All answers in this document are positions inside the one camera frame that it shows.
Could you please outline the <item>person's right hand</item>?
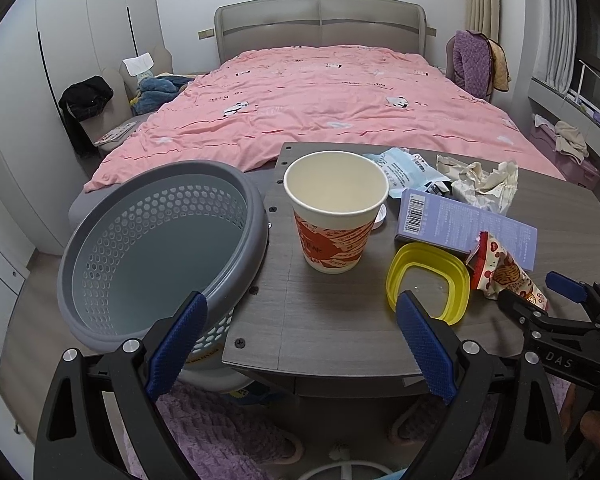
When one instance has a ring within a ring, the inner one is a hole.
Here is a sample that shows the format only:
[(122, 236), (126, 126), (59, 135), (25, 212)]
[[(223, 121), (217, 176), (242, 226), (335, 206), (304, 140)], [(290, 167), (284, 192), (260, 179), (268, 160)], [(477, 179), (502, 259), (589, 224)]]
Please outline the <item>person's right hand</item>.
[[(572, 409), (577, 400), (577, 388), (570, 385), (559, 413), (562, 432), (565, 434), (571, 426)], [(588, 411), (580, 419), (580, 431), (586, 440), (600, 450), (600, 411)]]

